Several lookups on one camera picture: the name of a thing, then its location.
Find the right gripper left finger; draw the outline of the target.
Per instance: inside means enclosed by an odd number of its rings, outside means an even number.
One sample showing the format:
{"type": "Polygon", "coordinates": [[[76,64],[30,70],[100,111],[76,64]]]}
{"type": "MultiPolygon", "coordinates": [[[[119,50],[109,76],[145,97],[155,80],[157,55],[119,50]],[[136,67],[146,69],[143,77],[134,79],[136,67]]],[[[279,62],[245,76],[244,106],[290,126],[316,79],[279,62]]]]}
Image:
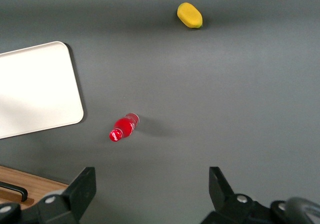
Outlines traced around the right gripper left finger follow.
{"type": "Polygon", "coordinates": [[[0,205],[1,223],[79,223],[96,194],[94,167],[86,167],[61,193],[46,195],[35,205],[7,202],[0,205]]]}

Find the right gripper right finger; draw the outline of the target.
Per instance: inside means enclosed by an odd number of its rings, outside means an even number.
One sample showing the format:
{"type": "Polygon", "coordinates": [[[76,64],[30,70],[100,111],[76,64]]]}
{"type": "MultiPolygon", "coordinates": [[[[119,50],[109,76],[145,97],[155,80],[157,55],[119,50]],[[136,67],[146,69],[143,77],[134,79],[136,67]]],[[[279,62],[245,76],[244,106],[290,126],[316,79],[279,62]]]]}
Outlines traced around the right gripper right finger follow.
{"type": "Polygon", "coordinates": [[[209,168],[209,195],[214,211],[202,223],[287,223],[285,202],[276,200],[265,207],[242,193],[234,193],[219,167],[209,168]]]}

